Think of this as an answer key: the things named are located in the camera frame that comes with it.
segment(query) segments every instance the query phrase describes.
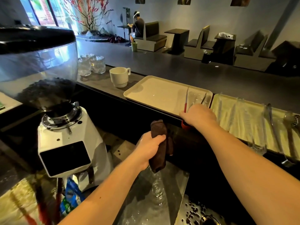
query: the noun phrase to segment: beige tray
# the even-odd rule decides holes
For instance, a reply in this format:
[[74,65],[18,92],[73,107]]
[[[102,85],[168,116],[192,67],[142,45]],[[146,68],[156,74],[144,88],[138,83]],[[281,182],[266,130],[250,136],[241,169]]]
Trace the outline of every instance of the beige tray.
[[[221,95],[221,100],[222,100],[222,111],[221,111],[221,119],[220,119],[220,126],[224,129],[228,127],[228,122],[229,122],[229,116],[231,112],[231,108],[237,101],[237,98],[230,97],[227,95]],[[251,122],[251,128],[252,128],[252,133],[254,137],[254,142],[255,144],[259,146],[263,146],[261,144],[261,122],[260,122],[260,117],[263,112],[264,106],[262,104],[254,103],[254,102],[249,102],[246,101],[244,102],[245,108],[248,110],[249,115],[250,115],[250,122]],[[214,99],[212,101],[211,109],[213,112],[218,116],[218,108],[219,106],[219,94],[216,94],[214,96]],[[245,121],[244,121],[244,114],[242,113],[243,110],[238,109],[236,107],[235,110],[235,117],[234,121],[232,123],[232,126],[229,130],[231,134],[233,134],[235,137],[238,137],[239,139],[247,141],[247,133],[245,131]],[[285,155],[290,156],[290,150],[289,150],[289,143],[288,143],[288,138],[287,138],[287,130],[285,126],[283,125],[283,117],[285,115],[284,110],[272,108],[272,114],[273,114],[273,121],[274,125],[276,126],[277,132],[280,135],[280,141],[281,145],[283,148],[283,151]],[[266,128],[266,136],[267,136],[267,148],[279,152],[277,145],[275,143],[275,139],[273,139],[272,132],[271,132],[271,127],[268,123],[268,121],[265,119],[265,128]],[[300,155],[300,138],[298,134],[293,130],[293,139],[294,139],[294,145],[296,148],[296,151],[298,153],[298,160],[299,155]]]
[[203,104],[210,105],[212,92],[166,80],[156,76],[146,76],[130,89],[124,92],[127,99],[142,103],[144,105],[165,111],[179,117],[179,112],[184,110],[186,91],[189,88],[187,97],[187,110],[196,99],[202,100],[207,93]]

